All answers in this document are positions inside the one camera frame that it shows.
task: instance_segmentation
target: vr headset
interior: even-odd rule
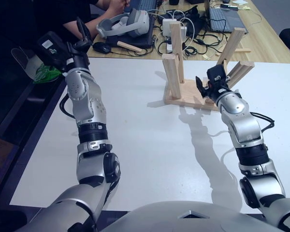
[[[149,30],[149,16],[146,11],[132,9],[130,13],[120,14],[111,19],[104,19],[97,25],[102,38],[128,33],[135,38],[146,34]]]

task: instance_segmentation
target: wooden desk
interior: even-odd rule
[[[261,15],[257,7],[252,3],[251,0],[246,0],[248,4],[246,6],[249,6],[253,11],[251,10],[239,10],[239,15],[245,24],[246,28],[248,29],[249,33],[244,36],[244,38],[241,40],[239,48],[250,48],[252,51],[250,53],[235,53],[231,60],[232,61],[239,61],[239,60],[248,60],[248,61],[254,61],[254,62],[272,62],[272,63],[290,63],[290,51],[289,49],[284,45],[284,43],[281,41],[281,39],[278,37],[278,35],[275,33],[275,31],[272,29],[272,27],[269,25],[269,23],[266,21],[266,19]],[[193,5],[189,4],[185,0],[180,0],[178,6],[171,6],[168,2],[164,2],[162,6],[159,8],[160,10],[169,10],[169,9],[180,9],[182,11],[186,11],[190,9]],[[204,4],[198,4],[198,10],[199,12],[204,12]],[[257,24],[258,21],[260,21],[260,17],[256,14],[260,14],[262,17],[262,21]],[[154,34],[158,35],[160,32],[159,29],[154,29]],[[220,33],[212,33],[221,38],[222,34]],[[162,36],[160,35],[158,37],[157,45],[161,43],[163,40]],[[96,37],[94,42],[104,41],[99,35]],[[217,40],[215,38],[210,38],[207,36],[204,41],[206,43],[213,43]],[[219,49],[223,44],[225,44],[225,39],[219,46],[216,46],[216,49]],[[202,45],[198,45],[196,43],[192,43],[192,46],[194,46],[200,53],[205,51],[205,47]],[[112,48],[112,51],[121,53],[121,54],[127,54],[127,51],[122,48],[114,47]],[[165,51],[165,45],[163,44],[160,48],[160,51]],[[211,60],[218,60],[218,57],[215,56],[216,51],[214,49],[209,48],[206,55],[210,57]],[[133,58],[129,56],[123,56],[118,54],[101,54],[95,52],[92,48],[88,51],[89,57],[106,57],[106,58]],[[152,53],[143,56],[143,57],[137,57],[142,59],[161,59],[161,55],[157,53],[156,50],[154,50]],[[205,60],[205,58],[202,55],[195,55],[190,56],[187,59],[189,60]]]

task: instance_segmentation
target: laptop keyboard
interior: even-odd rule
[[[156,8],[156,0],[140,0],[138,10],[148,11]]]
[[[211,19],[216,20],[216,21],[211,20],[211,26],[212,26],[213,30],[223,31],[223,29],[224,29],[225,32],[231,32],[228,21],[227,21],[225,15],[223,14],[221,9],[211,8],[210,15],[211,15],[210,16]]]

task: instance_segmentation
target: white table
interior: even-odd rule
[[[104,210],[130,211],[153,202],[190,200],[259,213],[243,200],[238,185],[243,175],[220,113],[163,104],[162,61],[91,58],[90,62],[102,88],[109,139],[122,171]],[[205,76],[215,64],[184,61],[185,78]],[[228,70],[235,64],[230,62]],[[275,120],[264,138],[290,197],[290,64],[256,63],[236,88],[251,111]],[[70,101],[66,109],[72,112]],[[74,120],[57,105],[10,204],[47,207],[77,184],[78,143]]]

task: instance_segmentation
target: laptop screen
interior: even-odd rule
[[[209,5],[209,2],[210,0],[204,0],[204,8],[205,8],[205,13],[206,13],[206,17],[210,17],[209,16],[209,7],[210,7],[210,5]]]

